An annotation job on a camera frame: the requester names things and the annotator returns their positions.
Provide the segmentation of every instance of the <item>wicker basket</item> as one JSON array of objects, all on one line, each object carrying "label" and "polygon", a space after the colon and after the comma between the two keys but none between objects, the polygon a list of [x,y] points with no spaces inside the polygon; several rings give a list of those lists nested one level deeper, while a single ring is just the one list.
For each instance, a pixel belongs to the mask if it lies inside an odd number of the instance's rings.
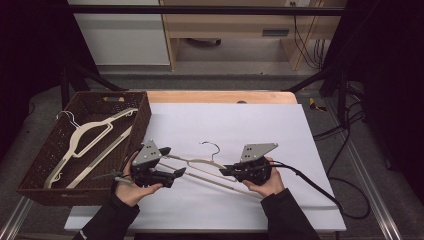
[{"label": "wicker basket", "polygon": [[[118,170],[131,151],[140,147],[150,121],[151,110],[146,92],[79,92],[66,107],[80,126],[98,122],[127,108],[137,108],[137,114],[112,122],[113,129],[80,158],[72,157],[61,171],[59,181],[52,188],[44,182],[69,149],[75,127],[62,114],[53,127],[36,158],[18,186],[17,192],[45,206],[102,205],[110,194],[112,177],[93,179]],[[130,135],[110,152],[74,189],[66,189],[99,154],[132,126]],[[82,135],[75,152],[97,137],[106,126],[93,128]]]}]

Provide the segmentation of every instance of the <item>hand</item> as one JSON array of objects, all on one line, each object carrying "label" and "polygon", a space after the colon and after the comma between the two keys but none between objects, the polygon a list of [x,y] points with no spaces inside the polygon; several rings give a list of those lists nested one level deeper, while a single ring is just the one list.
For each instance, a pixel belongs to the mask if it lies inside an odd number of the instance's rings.
[{"label": "hand", "polygon": [[[272,158],[265,157],[268,161],[273,161]],[[276,168],[271,168],[271,177],[262,186],[258,186],[248,180],[244,180],[243,184],[247,186],[250,191],[259,193],[263,198],[271,194],[282,192],[285,187],[281,179],[280,172]]]},{"label": "hand", "polygon": [[[133,159],[137,156],[138,152],[135,152],[128,161],[127,165],[125,166],[125,169],[123,171],[123,175],[127,176],[129,178],[130,175],[130,164],[133,161]],[[116,196],[125,204],[127,204],[130,207],[135,206],[142,198],[145,196],[151,195],[155,193],[157,190],[162,188],[161,183],[157,183],[155,185],[141,188],[137,186],[135,183],[129,184],[124,182],[118,182],[118,186],[116,187],[115,194]]]}]

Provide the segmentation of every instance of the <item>black sleeve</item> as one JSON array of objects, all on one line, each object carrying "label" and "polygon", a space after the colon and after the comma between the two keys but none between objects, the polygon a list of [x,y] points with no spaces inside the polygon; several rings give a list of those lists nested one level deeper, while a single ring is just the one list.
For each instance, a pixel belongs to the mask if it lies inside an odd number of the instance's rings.
[{"label": "black sleeve", "polygon": [[73,239],[122,240],[139,212],[138,205],[130,207],[112,194],[109,203],[102,206]]},{"label": "black sleeve", "polygon": [[261,204],[268,218],[270,240],[319,239],[289,189],[264,198]]}]

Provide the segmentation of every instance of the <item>white cabinet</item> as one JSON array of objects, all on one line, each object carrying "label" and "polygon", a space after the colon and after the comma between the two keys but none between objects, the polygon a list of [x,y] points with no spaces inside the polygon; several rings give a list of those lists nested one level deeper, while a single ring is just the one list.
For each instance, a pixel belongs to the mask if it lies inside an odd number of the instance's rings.
[{"label": "white cabinet", "polygon": [[[157,0],[68,0],[69,4],[159,5]],[[169,65],[162,17],[75,14],[97,65]]]}]

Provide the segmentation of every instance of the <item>gray floor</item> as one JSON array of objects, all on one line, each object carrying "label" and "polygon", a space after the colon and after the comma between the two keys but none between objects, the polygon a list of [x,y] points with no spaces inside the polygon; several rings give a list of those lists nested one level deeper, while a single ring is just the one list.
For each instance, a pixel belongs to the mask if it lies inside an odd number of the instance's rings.
[{"label": "gray floor", "polygon": [[[302,65],[297,72],[290,70],[278,40],[226,40],[222,45],[183,41],[175,72],[165,68],[103,67],[102,74],[130,89],[231,89],[231,90],[280,90],[293,86],[314,72]],[[309,99],[317,96],[320,83],[311,85],[297,94],[297,100],[304,106],[307,120],[313,134],[321,133],[335,126],[329,111],[310,109]],[[90,82],[93,88],[100,86]],[[315,98],[318,106],[334,103],[336,97]],[[59,88],[53,88],[31,100],[34,112],[25,120],[21,132],[15,139],[8,154],[0,162],[0,224],[3,226],[17,205],[20,195],[15,189],[49,130],[54,117],[61,108]],[[402,174],[385,167],[384,156],[368,125],[357,122],[352,126],[351,141],[356,146],[366,169],[381,194],[390,215],[403,239],[424,239],[424,208],[416,199]],[[341,135],[335,135],[316,142],[323,165],[327,168],[342,144]],[[343,151],[336,163],[332,176],[342,177],[360,185],[351,163],[348,151]],[[331,181],[336,197],[346,212],[361,215],[365,211],[362,197],[352,188],[340,182]],[[22,224],[20,234],[49,233],[70,235],[63,230],[68,207],[44,207],[34,203]],[[345,218],[347,231],[341,239],[386,239],[379,222],[372,213],[364,220]],[[323,239],[334,239],[324,236]]]}]

